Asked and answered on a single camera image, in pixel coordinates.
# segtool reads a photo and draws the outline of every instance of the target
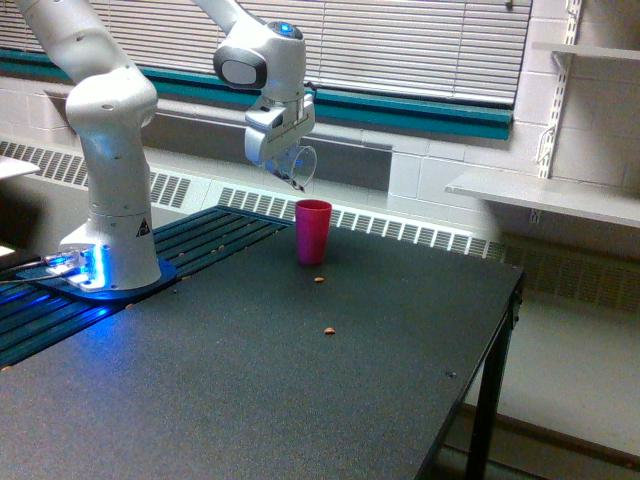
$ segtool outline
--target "black metal slat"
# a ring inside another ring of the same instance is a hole
[[[216,226],[216,228],[213,228],[210,231],[207,231],[205,234],[197,235],[192,240],[180,242],[172,248],[160,251],[158,252],[158,255],[160,255],[162,258],[166,258],[167,260],[171,260],[171,263],[173,263],[176,266],[178,264],[182,265],[184,264],[184,262],[179,263],[179,259],[174,260],[175,257],[179,256],[180,258],[182,258],[182,256],[187,255],[187,257],[184,259],[186,260],[190,258],[189,255],[195,249],[201,247],[202,245],[211,243],[217,240],[218,238],[223,237],[224,235],[227,235],[231,232],[235,232],[236,230],[239,230],[250,223],[251,222],[248,222],[244,218],[238,218],[232,222],[226,223],[219,227]]]
[[[45,301],[44,303],[30,308],[29,310],[25,310],[11,316],[10,318],[6,318],[0,322],[0,336],[15,328],[20,328],[21,326],[26,325],[29,322],[33,322],[40,317],[50,315],[56,310],[69,305],[69,303],[71,302],[72,300],[69,300],[65,297],[52,298],[49,301]]]
[[[14,288],[9,289],[9,291],[6,292],[6,295],[3,294],[2,297],[0,297],[0,305],[14,302],[32,292],[35,292],[35,288],[30,285],[17,285]]]
[[[246,223],[246,218],[231,215],[220,218],[215,222],[206,223],[198,228],[180,233],[160,243],[157,245],[158,255],[168,260],[182,251],[189,250],[192,248],[191,245],[197,245],[198,242],[204,242],[211,235],[216,236],[217,232],[220,230],[237,228],[238,225],[241,226]]]
[[[33,293],[25,295],[18,300],[2,305],[0,306],[0,320],[3,320],[10,315],[18,313],[27,308],[31,308],[36,304],[46,300],[47,298],[49,298],[48,293],[43,292],[42,290],[36,290]]]
[[[154,237],[158,254],[183,277],[288,225],[291,222],[216,207],[158,228]],[[122,308],[75,301],[36,285],[0,285],[0,367],[24,360]]]
[[[153,238],[158,245],[160,242],[165,241],[168,238],[173,237],[174,235],[178,235],[182,232],[187,232],[191,228],[196,228],[200,225],[203,225],[207,222],[213,222],[218,220],[219,218],[228,216],[227,212],[207,212],[207,213],[199,213],[194,216],[187,217],[182,220],[178,220],[177,222],[170,223],[165,225],[164,227],[160,227],[153,231]]]
[[[216,251],[215,254],[212,254],[208,257],[200,258],[196,261],[189,263],[188,265],[188,274],[191,275],[193,273],[197,273],[204,268],[212,265],[213,263],[219,262],[227,257],[230,257],[234,253],[239,252],[240,250],[244,250],[245,248],[250,247],[254,243],[259,242],[260,240],[264,240],[265,238],[273,235],[278,230],[282,230],[285,228],[282,225],[278,224],[267,224],[261,229],[251,233],[250,235],[245,236],[242,242],[234,242],[229,247],[225,246],[223,250]],[[187,271],[181,271],[178,269],[178,274],[184,276],[187,275]]]
[[[211,238],[206,243],[199,245],[197,248],[191,249],[184,255],[175,258],[171,263],[173,263],[176,267],[184,267],[190,262],[198,260],[200,257],[210,255],[213,250],[217,250],[223,246],[226,248],[227,245],[230,245],[237,240],[242,240],[242,237],[244,237],[245,235],[249,235],[256,230],[264,228],[266,225],[269,225],[269,223],[263,222],[262,220],[257,220],[253,223],[245,225],[240,225],[235,230],[230,230],[224,235]]]
[[[11,330],[0,337],[0,352],[46,332],[52,327],[86,312],[90,308],[91,305],[88,303],[74,302],[50,315],[45,315],[44,317],[29,322],[23,328]]]
[[[11,350],[8,350],[6,354],[3,353],[0,365],[11,365],[24,360],[44,350],[44,348],[54,345],[74,333],[90,327],[97,321],[111,316],[119,310],[120,308],[95,307],[81,315],[76,315],[68,321],[46,330],[42,335],[33,336],[25,340]]]

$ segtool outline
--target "window blind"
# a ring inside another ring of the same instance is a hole
[[[140,65],[213,72],[224,33],[191,0],[90,0]],[[13,0],[0,48],[41,51]],[[513,104],[532,0],[241,0],[296,24],[307,79],[327,87]]]

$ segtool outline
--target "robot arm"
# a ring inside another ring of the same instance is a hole
[[[87,263],[83,273],[67,280],[86,291],[149,285],[160,269],[150,234],[149,166],[140,129],[155,113],[156,90],[86,0],[16,3],[49,58],[77,84],[66,112],[82,143],[89,215],[62,240],[61,250],[87,252]]]
[[[302,32],[286,22],[266,23],[233,0],[193,1],[227,34],[214,55],[218,77],[232,88],[261,90],[245,116],[245,155],[303,190],[316,158],[311,147],[299,145],[315,123],[312,96],[304,93]]]

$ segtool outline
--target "teal window frame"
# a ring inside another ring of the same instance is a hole
[[[232,90],[215,75],[144,66],[140,70],[153,82],[159,94],[247,106],[258,96],[255,91]],[[3,72],[69,81],[43,53],[0,49],[0,73]],[[314,93],[319,120],[364,123],[373,129],[508,140],[513,123],[513,110],[506,107],[459,105],[326,88],[318,88]]]

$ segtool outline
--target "shelf bracket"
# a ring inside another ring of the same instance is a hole
[[[575,45],[578,25],[580,24],[580,15],[582,12],[583,0],[566,0],[566,9],[569,14],[567,22],[567,33],[564,43],[566,45]],[[565,96],[567,92],[567,83],[569,74],[571,73],[571,63],[573,57],[559,52],[552,52],[552,58],[558,66],[558,79],[556,82],[556,90],[551,106],[551,119],[548,127],[540,136],[538,142],[538,151],[536,154],[536,162],[538,164],[538,177],[549,178],[551,176],[551,167],[553,166],[553,157],[556,151],[556,141],[558,138],[558,129],[562,118],[562,110],[564,108]]]

